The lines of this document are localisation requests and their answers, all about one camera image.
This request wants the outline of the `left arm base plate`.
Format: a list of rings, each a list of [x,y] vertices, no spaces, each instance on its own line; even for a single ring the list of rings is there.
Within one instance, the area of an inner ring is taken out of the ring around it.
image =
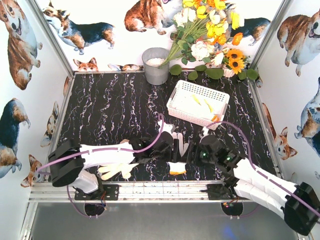
[[[97,189],[92,193],[84,193],[80,189],[76,189],[74,199],[76,201],[117,201],[119,197],[118,184],[103,184],[102,189]]]

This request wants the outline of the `white knit glove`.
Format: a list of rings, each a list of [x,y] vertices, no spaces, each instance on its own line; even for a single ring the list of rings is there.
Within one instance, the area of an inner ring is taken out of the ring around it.
[[[219,122],[220,121],[220,115],[215,112],[210,112],[209,110],[206,111],[200,111],[199,118],[204,119],[205,121],[211,123],[211,122]]]
[[[182,175],[186,171],[186,160],[183,160],[183,156],[188,150],[189,143],[184,141],[184,135],[179,132],[172,133],[173,140],[176,141],[174,146],[177,146],[178,154],[177,160],[174,162],[169,161],[169,174],[170,175]]]

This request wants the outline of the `white plastic storage basket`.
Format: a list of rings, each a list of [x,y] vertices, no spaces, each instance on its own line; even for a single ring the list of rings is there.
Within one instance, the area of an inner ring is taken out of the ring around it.
[[[214,131],[224,119],[229,99],[225,92],[179,80],[166,107],[170,116]]]

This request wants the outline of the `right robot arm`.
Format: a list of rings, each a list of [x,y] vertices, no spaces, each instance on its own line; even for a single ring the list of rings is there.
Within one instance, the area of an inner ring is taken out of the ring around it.
[[[289,182],[251,164],[213,135],[192,141],[186,156],[188,163],[217,167],[235,195],[274,212],[300,235],[309,235],[320,220],[320,200],[309,184]]]

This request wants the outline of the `yellow dotted knit glove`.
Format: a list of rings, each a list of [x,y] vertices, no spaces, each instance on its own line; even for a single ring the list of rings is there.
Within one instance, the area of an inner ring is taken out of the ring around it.
[[[210,111],[214,112],[214,108],[210,101],[196,94],[189,94],[187,96],[180,96],[176,98],[172,104],[174,109],[183,112],[196,112],[196,111]]]

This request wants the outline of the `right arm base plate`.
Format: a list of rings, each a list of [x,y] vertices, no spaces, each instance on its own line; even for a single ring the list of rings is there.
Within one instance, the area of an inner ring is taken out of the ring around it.
[[[208,184],[207,195],[209,200],[233,200],[238,197],[232,187],[222,184]]]

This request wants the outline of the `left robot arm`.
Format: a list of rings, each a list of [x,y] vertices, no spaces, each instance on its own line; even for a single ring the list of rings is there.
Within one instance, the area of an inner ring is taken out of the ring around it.
[[[177,141],[176,132],[163,131],[150,139],[135,138],[115,145],[92,146],[68,140],[48,156],[53,187],[74,186],[86,194],[99,188],[98,178],[87,169],[96,166],[121,167],[128,177],[130,167],[152,159],[169,160]]]

